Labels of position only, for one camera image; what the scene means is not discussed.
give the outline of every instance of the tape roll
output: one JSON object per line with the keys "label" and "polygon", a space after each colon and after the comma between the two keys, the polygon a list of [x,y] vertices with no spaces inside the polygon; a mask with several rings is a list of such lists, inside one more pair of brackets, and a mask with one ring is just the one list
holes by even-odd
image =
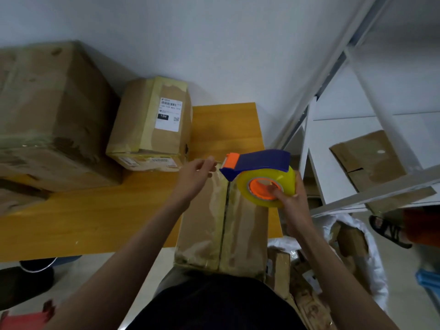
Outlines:
{"label": "tape roll", "polygon": [[295,194],[295,172],[289,167],[288,172],[275,169],[258,169],[242,172],[237,177],[237,188],[247,200],[264,207],[283,207],[283,203],[267,190],[268,185],[275,185],[286,195]]}

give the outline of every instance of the black shirt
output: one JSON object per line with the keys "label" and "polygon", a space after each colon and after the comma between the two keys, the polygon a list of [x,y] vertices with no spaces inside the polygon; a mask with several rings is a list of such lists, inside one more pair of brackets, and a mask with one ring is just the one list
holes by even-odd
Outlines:
{"label": "black shirt", "polygon": [[256,279],[201,275],[158,294],[127,327],[305,330],[295,310]]}

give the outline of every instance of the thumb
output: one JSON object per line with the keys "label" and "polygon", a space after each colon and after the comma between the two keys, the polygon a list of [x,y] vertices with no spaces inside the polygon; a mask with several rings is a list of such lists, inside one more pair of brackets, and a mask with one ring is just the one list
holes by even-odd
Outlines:
{"label": "thumb", "polygon": [[267,186],[267,190],[275,196],[278,200],[281,200],[282,203],[284,203],[289,197],[284,194],[279,188],[277,188],[275,185],[269,185]]}
{"label": "thumb", "polygon": [[206,175],[208,175],[210,170],[214,166],[214,163],[215,163],[214,156],[210,156],[205,160],[205,162],[203,162],[203,165],[201,166],[200,170],[205,172]]}

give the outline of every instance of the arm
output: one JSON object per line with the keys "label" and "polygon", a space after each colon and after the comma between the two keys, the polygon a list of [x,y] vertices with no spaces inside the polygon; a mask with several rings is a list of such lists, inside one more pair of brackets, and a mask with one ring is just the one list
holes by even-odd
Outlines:
{"label": "arm", "polygon": [[162,208],[61,306],[44,329],[118,329],[176,221],[215,165],[212,157],[184,165]]}
{"label": "arm", "polygon": [[334,254],[313,226],[307,195],[296,173],[296,194],[288,197],[277,188],[271,192],[284,204],[288,232],[301,245],[318,278],[339,330],[399,330]]}

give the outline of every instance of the hand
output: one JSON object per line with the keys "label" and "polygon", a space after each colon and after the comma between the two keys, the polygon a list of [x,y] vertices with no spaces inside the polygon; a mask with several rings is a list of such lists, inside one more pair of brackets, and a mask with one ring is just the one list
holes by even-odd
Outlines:
{"label": "hand", "polygon": [[206,160],[193,160],[186,163],[179,172],[176,187],[174,188],[172,199],[182,201],[189,206],[191,200],[201,191],[211,172],[215,172],[217,162],[213,156]]}
{"label": "hand", "polygon": [[295,171],[295,177],[295,194],[292,197],[285,195],[275,185],[268,187],[269,191],[283,203],[287,232],[294,238],[296,238],[304,228],[313,227],[310,209],[307,203],[307,194],[298,171]]}

